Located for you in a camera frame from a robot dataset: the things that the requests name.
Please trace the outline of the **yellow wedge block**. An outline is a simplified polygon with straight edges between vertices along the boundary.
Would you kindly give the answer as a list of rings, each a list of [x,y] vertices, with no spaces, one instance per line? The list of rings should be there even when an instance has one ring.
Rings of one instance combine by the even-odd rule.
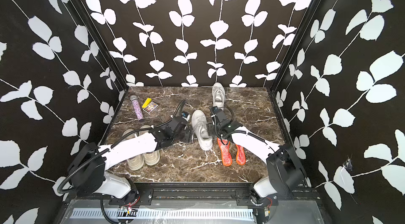
[[[147,99],[145,100],[145,102],[143,103],[142,108],[143,108],[143,109],[146,108],[151,102],[152,102],[152,99],[151,99],[151,98],[147,98]]]

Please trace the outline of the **beige sneaker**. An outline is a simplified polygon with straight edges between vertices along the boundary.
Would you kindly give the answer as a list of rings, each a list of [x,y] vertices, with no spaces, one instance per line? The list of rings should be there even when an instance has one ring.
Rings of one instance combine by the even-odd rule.
[[[141,129],[146,129],[149,127],[150,126],[148,126],[148,125],[144,125],[141,127]],[[148,130],[141,131],[141,132],[139,132],[139,136],[142,136],[143,134],[145,134],[147,132],[149,132],[149,131]],[[141,160],[142,160],[141,168],[144,165],[154,166],[160,161],[160,152],[159,152],[159,150],[156,150],[154,152],[143,153],[141,155]]]
[[[123,141],[130,140],[130,139],[136,138],[136,137],[138,137],[137,132],[129,134]],[[136,155],[135,157],[133,157],[131,159],[128,159],[127,164],[128,164],[128,167],[130,170],[137,171],[137,170],[140,170],[144,166],[145,160],[144,160],[143,155],[140,154],[140,155]]]

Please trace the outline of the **small purple card box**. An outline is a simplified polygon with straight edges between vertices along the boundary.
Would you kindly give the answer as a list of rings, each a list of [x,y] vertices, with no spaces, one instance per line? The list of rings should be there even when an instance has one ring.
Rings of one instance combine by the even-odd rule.
[[[154,112],[154,110],[156,110],[158,108],[158,104],[151,101],[145,108],[143,108],[143,110],[145,112],[147,112],[148,114]]]

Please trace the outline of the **purple glitter tube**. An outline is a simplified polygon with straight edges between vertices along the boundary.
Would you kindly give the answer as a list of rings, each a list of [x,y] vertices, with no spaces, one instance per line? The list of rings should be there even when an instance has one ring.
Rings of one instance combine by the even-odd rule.
[[[131,100],[131,103],[132,103],[132,106],[134,108],[134,112],[136,114],[136,117],[137,117],[138,121],[142,121],[143,120],[143,113],[142,113],[142,109],[141,109],[141,106],[140,106],[139,101],[138,101],[138,97],[136,95],[131,95],[130,100]]]

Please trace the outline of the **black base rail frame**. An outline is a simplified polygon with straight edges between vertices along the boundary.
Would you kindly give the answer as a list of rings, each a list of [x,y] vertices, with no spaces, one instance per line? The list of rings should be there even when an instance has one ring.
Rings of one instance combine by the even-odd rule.
[[[140,199],[136,207],[150,206],[158,200],[197,200],[221,201],[230,200],[238,206],[257,208],[259,206],[277,206],[282,201],[315,201],[322,205],[319,193],[303,185],[297,186],[292,192],[285,195],[269,194],[260,197],[253,190],[252,183],[227,182],[227,183],[145,183],[135,184],[139,191]]]

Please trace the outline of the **red orange insole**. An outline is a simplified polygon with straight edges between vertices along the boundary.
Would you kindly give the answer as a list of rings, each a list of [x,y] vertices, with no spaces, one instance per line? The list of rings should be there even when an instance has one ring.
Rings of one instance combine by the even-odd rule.
[[[221,160],[224,166],[229,167],[232,165],[232,156],[230,153],[230,142],[227,140],[217,139],[217,143],[221,153]]]

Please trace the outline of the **white sneaker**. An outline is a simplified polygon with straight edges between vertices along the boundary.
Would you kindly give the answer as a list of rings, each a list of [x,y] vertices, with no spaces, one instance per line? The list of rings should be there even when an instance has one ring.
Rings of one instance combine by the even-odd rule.
[[[202,110],[194,111],[192,115],[192,128],[199,146],[204,151],[209,151],[213,147],[213,137],[209,134],[207,119]]]
[[[221,83],[217,82],[212,87],[213,107],[223,110],[226,100],[225,89]]]

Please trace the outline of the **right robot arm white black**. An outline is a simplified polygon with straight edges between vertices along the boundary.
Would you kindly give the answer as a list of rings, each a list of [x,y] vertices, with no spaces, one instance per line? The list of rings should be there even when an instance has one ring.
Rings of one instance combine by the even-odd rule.
[[[268,175],[251,185],[250,198],[259,205],[265,199],[291,196],[293,190],[307,178],[303,165],[294,148],[289,144],[270,142],[234,119],[224,109],[211,107],[213,124],[209,132],[219,139],[234,143],[260,158],[267,166]]]

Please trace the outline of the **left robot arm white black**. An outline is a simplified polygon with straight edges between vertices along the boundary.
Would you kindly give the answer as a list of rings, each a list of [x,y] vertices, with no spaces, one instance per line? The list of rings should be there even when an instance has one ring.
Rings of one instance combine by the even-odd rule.
[[[188,123],[189,117],[174,116],[157,127],[131,130],[114,144],[97,147],[92,143],[84,147],[75,157],[57,192],[75,191],[85,196],[100,193],[116,199],[135,197],[137,189],[128,179],[107,171],[138,155],[169,147],[177,140],[189,142],[192,131]]]

